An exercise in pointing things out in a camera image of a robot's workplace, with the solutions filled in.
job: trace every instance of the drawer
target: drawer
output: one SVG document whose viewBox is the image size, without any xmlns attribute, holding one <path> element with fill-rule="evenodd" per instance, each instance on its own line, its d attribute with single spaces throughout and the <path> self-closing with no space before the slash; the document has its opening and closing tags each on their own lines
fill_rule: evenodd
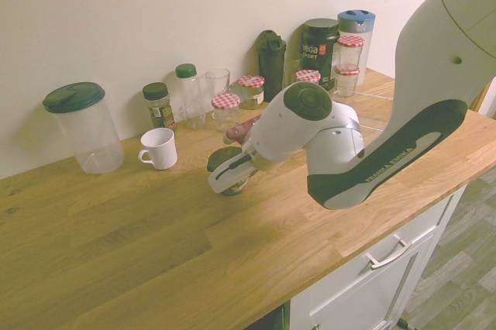
<svg viewBox="0 0 496 330">
<path fill-rule="evenodd" d="M 332 273 L 322 278 L 291 299 L 291 312 L 293 310 L 316 313 L 320 308 L 326 306 L 333 298 L 340 295 L 345 290 L 350 289 L 366 276 L 376 274 L 378 270 L 372 270 L 371 257 L 381 262 L 391 257 L 399 257 L 402 253 L 407 253 L 407 246 L 418 244 L 436 234 L 436 230 L 441 232 L 453 213 L 458 203 L 463 188 L 443 199 L 438 204 L 432 206 L 420 214 L 417 218 L 403 225 L 395 233 L 385 237 L 366 252 L 351 259 L 345 265 L 334 270 Z"/>
</svg>

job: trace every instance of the wooden floor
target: wooden floor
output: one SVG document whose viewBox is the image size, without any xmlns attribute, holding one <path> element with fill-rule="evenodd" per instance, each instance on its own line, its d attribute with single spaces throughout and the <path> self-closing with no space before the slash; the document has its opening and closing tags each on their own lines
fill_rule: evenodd
<svg viewBox="0 0 496 330">
<path fill-rule="evenodd" d="M 418 330 L 496 330 L 496 167 L 468 185 L 402 318 Z"/>
</svg>

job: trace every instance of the protein powder container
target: protein powder container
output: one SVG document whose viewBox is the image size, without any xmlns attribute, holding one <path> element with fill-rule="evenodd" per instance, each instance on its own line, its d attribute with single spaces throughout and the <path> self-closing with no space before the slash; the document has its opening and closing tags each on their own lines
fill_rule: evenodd
<svg viewBox="0 0 496 330">
<path fill-rule="evenodd" d="M 337 20 L 311 19 L 305 22 L 301 36 L 301 68 L 318 70 L 319 84 L 327 91 L 336 83 L 332 70 L 336 63 L 338 28 Z"/>
</svg>

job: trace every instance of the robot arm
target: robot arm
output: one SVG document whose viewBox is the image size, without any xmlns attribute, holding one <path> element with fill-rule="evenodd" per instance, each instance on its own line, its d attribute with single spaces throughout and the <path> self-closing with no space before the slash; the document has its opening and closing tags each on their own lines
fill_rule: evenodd
<svg viewBox="0 0 496 330">
<path fill-rule="evenodd" d="M 455 131 L 495 75 L 496 0 L 426 0 L 401 31 L 393 111 L 379 137 L 363 148 L 353 110 L 315 85 L 294 84 L 251 129 L 242 153 L 250 161 L 239 176 L 266 170 L 304 147 L 309 194 L 326 208 L 358 205 Z M 231 185 L 236 161 L 209 178 L 214 191 Z"/>
</svg>

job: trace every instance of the cabinet door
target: cabinet door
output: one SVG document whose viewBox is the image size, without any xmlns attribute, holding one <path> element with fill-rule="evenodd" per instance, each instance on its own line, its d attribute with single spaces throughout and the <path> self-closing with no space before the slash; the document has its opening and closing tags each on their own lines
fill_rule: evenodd
<svg viewBox="0 0 496 330">
<path fill-rule="evenodd" d="M 310 315 L 319 330 L 373 330 L 388 328 L 389 314 L 410 271 L 415 270 L 427 250 L 432 235 L 411 246 L 400 258 L 372 271 L 324 308 Z"/>
</svg>

